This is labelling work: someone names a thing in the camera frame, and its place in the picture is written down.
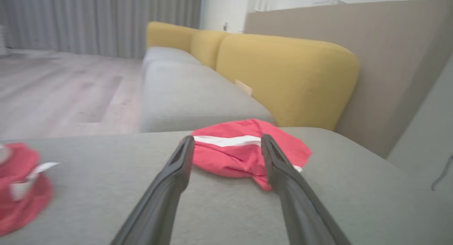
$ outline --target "gray sofa cushion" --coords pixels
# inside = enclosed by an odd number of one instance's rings
[[[141,132],[194,130],[256,118],[273,123],[255,99],[207,66],[171,61],[144,72]]]
[[[177,61],[181,63],[190,63],[190,64],[198,64],[201,63],[190,53],[187,53],[183,50],[168,48],[168,47],[160,47],[155,46],[151,47],[146,51],[146,55],[143,58],[143,69],[152,62],[152,61]]]
[[[319,128],[282,128],[313,151],[302,175],[353,245],[453,244],[453,207],[351,140]],[[108,244],[191,131],[27,140],[55,196],[2,245]],[[280,199],[252,179],[195,166],[171,245],[287,245]]]

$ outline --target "yellow cushion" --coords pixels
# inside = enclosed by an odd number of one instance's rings
[[[349,50],[329,42],[235,34],[220,45],[216,70],[252,88],[252,97],[278,126],[328,130],[351,97],[359,65]]]
[[[146,30],[148,47],[163,46],[190,52],[192,36],[199,31],[173,24],[150,22]]]
[[[200,30],[192,37],[190,53],[203,65],[216,69],[220,43],[228,35],[223,31]]]

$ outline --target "white stripe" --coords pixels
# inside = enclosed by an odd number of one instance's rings
[[[219,147],[244,145],[258,145],[259,147],[261,147],[261,138],[251,135],[243,135],[231,138],[216,137],[210,135],[197,135],[194,136],[194,139],[197,142],[204,142],[206,144],[217,145]]]

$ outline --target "sofa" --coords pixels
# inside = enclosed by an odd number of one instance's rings
[[[302,174],[353,245],[453,244],[453,207],[391,163],[335,132],[284,127],[313,154]],[[191,131],[33,139],[25,142],[55,188],[47,209],[2,245],[102,245]],[[288,245],[278,194],[252,179],[193,167],[171,245]]]
[[[322,41],[151,22],[147,44],[141,132],[252,118],[334,130],[359,71],[353,53]]]

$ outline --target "wooden floor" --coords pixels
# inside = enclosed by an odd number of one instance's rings
[[[141,60],[15,50],[0,57],[0,139],[137,132]]]

